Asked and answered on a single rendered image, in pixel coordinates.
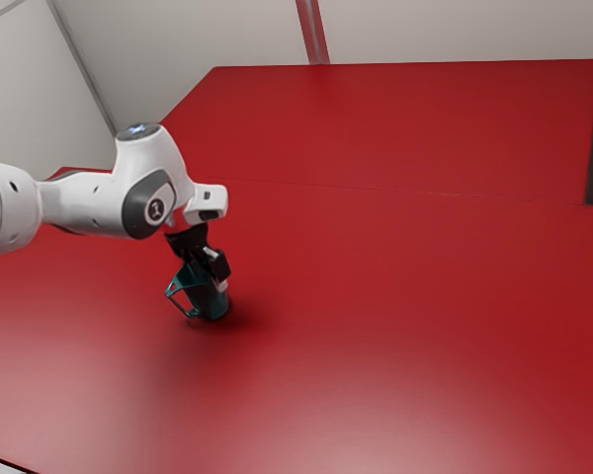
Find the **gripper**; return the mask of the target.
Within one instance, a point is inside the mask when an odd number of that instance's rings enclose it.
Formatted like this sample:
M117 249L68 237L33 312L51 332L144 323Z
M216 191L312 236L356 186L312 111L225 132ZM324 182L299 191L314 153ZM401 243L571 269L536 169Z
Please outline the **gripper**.
M209 226L206 223L194 225L177 233L165 233L164 237L174 255L181 261L204 262L219 292L226 292L231 268L226 255L220 249L213 249L208 242Z

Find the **teal faceted mug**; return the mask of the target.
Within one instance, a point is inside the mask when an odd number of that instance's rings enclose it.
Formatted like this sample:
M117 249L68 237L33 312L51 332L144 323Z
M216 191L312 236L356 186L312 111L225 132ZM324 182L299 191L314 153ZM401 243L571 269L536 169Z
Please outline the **teal faceted mug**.
M197 262L183 263L165 296L187 317L215 321L229 309L228 282L219 282Z

